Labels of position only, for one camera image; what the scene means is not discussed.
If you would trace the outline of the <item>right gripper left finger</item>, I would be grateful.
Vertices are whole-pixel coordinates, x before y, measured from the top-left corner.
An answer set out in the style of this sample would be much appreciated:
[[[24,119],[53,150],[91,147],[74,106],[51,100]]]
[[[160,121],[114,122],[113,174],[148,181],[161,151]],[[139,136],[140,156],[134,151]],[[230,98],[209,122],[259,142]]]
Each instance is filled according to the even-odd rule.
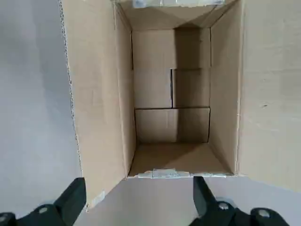
[[[86,205],[86,182],[74,179],[53,202],[38,206],[29,214],[17,218],[13,212],[2,212],[2,226],[72,226]]]

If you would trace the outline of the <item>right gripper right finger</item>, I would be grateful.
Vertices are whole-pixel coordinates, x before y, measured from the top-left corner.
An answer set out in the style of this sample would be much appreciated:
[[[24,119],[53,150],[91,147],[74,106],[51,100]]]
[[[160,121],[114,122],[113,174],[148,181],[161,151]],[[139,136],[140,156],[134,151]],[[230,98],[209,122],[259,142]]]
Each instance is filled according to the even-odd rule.
[[[194,177],[192,226],[299,226],[301,195],[246,177]]]

